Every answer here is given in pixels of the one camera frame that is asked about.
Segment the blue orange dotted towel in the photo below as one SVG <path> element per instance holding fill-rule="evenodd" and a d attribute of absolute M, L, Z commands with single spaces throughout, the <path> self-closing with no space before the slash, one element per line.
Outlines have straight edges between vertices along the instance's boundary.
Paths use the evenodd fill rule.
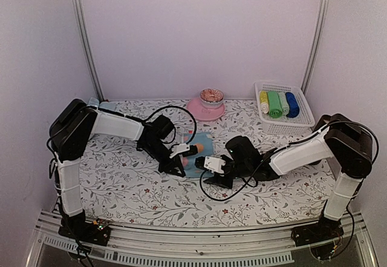
<path fill-rule="evenodd" d="M 198 148 L 198 153 L 193 156 L 182 158 L 182 165 L 186 174 L 186 178 L 198 179 L 203 171 L 195 166 L 195 160 L 198 157 L 214 155 L 212 135 L 208 131 L 197 132 L 189 144 L 196 145 Z"/>

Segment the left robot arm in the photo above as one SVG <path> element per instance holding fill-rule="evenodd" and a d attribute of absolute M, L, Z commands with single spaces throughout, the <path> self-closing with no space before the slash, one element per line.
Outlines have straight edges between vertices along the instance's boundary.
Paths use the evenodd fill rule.
<path fill-rule="evenodd" d="M 178 147 L 168 148 L 165 138 L 175 131 L 172 121 L 159 115 L 155 120 L 140 119 L 122 113 L 92 107 L 75 99 L 61 112 L 49 129 L 47 148 L 53 154 L 53 174 L 67 220 L 67 230 L 77 239 L 85 239 L 90 227 L 84 222 L 85 212 L 80 196 L 79 168 L 89 140 L 96 134 L 121 137 L 136 142 L 136 149 L 145 151 L 158 162 L 158 171 L 185 175 Z"/>

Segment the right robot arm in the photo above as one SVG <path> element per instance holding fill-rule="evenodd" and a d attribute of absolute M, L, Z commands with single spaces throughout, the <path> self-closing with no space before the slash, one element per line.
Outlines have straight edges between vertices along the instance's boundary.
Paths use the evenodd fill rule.
<path fill-rule="evenodd" d="M 207 183 L 224 188 L 232 188 L 233 180 L 238 178 L 246 185 L 251 180 L 271 181 L 323 159 L 337 160 L 340 174 L 322 210 L 322 220 L 313 226 L 317 240 L 326 240 L 335 232 L 335 222 L 355 198 L 379 155 L 376 135 L 368 127 L 341 114 L 322 116 L 310 135 L 265 154 L 260 154 L 245 136 L 229 140 L 226 148 L 228 156 L 202 156 L 195 160 L 197 168 L 213 173 Z"/>

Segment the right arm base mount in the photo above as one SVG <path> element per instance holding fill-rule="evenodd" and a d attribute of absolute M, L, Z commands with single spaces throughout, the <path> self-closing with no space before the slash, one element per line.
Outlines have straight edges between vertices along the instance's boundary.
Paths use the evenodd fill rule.
<path fill-rule="evenodd" d="M 316 223 L 297 226 L 291 230 L 291 239 L 296 246 L 310 245 L 343 236 L 341 220 L 321 217 Z"/>

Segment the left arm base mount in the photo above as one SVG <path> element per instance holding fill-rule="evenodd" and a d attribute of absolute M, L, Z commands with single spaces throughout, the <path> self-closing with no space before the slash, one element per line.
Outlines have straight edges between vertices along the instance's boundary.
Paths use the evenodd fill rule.
<path fill-rule="evenodd" d="M 111 228 L 87 222 L 82 216 L 64 216 L 62 217 L 58 234 L 70 239 L 77 239 L 80 242 L 107 246 L 111 235 Z"/>

